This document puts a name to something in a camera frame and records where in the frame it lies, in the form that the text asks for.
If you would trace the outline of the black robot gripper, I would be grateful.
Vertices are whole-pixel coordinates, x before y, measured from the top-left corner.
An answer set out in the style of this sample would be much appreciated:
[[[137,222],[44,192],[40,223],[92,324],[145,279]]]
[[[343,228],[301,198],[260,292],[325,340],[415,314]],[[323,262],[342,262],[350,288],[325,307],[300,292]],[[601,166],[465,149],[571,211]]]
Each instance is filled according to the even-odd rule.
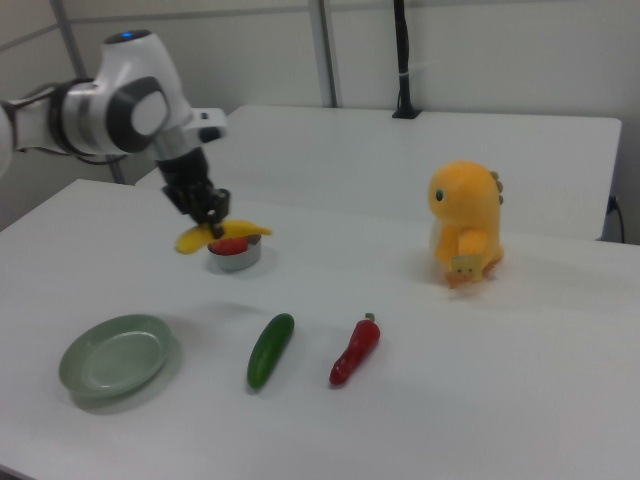
[[[157,167],[165,181],[162,190],[177,210],[190,216],[197,225],[208,225],[214,238],[222,238],[231,194],[214,187],[203,149],[194,148],[180,157],[158,160]]]

